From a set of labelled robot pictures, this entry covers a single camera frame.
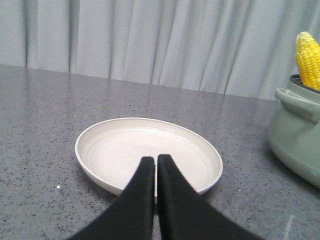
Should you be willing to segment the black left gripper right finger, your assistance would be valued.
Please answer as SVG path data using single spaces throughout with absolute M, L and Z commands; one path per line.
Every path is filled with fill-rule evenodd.
M 157 205 L 164 240 L 260 239 L 200 196 L 168 154 L 161 154 L 157 159 Z

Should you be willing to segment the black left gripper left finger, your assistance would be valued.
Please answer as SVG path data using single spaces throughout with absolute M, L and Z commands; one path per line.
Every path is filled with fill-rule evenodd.
M 115 201 L 71 240 L 150 240 L 155 205 L 155 162 L 142 157 Z

